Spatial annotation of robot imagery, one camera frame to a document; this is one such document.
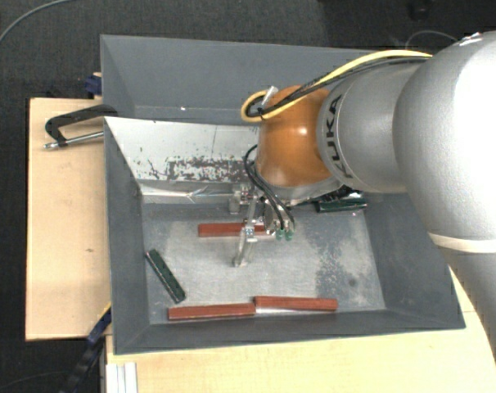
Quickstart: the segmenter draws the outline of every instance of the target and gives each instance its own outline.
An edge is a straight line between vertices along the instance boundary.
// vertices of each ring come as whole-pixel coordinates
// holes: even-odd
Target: blue object
[[[93,95],[102,95],[102,78],[96,75],[89,76],[84,81],[84,89]]]

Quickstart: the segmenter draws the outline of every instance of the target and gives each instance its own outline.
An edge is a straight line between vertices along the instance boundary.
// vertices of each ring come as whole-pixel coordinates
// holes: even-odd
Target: metal rod
[[[98,133],[90,133],[90,134],[86,134],[86,135],[81,135],[79,137],[73,137],[73,138],[69,138],[69,139],[65,140],[64,144],[69,146],[70,144],[76,144],[78,142],[93,140],[94,138],[99,138],[99,137],[102,137],[103,135],[104,135],[104,132],[102,132],[102,131],[99,131]],[[63,146],[59,146],[59,143],[57,141],[49,142],[49,143],[43,145],[43,147],[46,149],[59,148],[59,147],[63,147]]]

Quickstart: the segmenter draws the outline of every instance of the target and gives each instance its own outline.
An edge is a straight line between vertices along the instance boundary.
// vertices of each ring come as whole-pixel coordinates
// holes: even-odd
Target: gray tray
[[[102,53],[105,103],[122,116],[202,124],[240,124],[239,105],[253,91],[308,81],[358,55],[123,37],[103,37]],[[143,196],[144,181],[158,179],[138,178],[137,151],[130,151],[137,144],[123,144],[115,124],[105,123],[105,153],[116,354],[464,328],[449,268],[407,196],[367,194],[369,207],[357,214],[296,208],[295,239],[261,241],[253,263],[236,269],[236,238],[200,240],[196,232],[199,223],[232,221],[226,205],[174,205]],[[155,132],[138,125],[145,143],[156,137],[148,129]],[[340,308],[169,323],[166,310],[174,303],[144,258],[152,248],[187,292],[181,305],[289,295],[334,296]]]

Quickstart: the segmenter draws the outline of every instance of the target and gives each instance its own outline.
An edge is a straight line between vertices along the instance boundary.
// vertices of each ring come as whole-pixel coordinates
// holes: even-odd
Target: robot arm
[[[246,104],[241,114],[263,120],[256,169],[288,205],[343,185],[407,192],[470,295],[496,359],[496,31],[417,57],[377,63],[328,95],[319,89],[279,107],[297,92],[288,89],[258,119]],[[303,157],[286,159],[297,147]]]

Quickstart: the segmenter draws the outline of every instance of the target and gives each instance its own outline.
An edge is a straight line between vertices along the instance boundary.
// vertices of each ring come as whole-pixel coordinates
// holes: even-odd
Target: metal clamp
[[[75,144],[77,142],[83,142],[87,140],[91,140],[94,138],[102,137],[103,132],[100,131],[98,133],[90,133],[86,135],[81,135],[79,137],[74,138],[66,138],[62,135],[62,132],[59,130],[60,127],[65,127],[67,125],[77,124],[78,122],[92,120],[93,118],[97,118],[99,116],[118,116],[117,111],[109,105],[97,105],[92,106],[87,109],[82,109],[80,111],[70,112],[69,114],[55,116],[48,120],[44,129],[46,132],[52,137],[55,142],[49,142],[48,144],[44,144],[44,148],[58,148],[58,147],[66,147],[70,144]]]

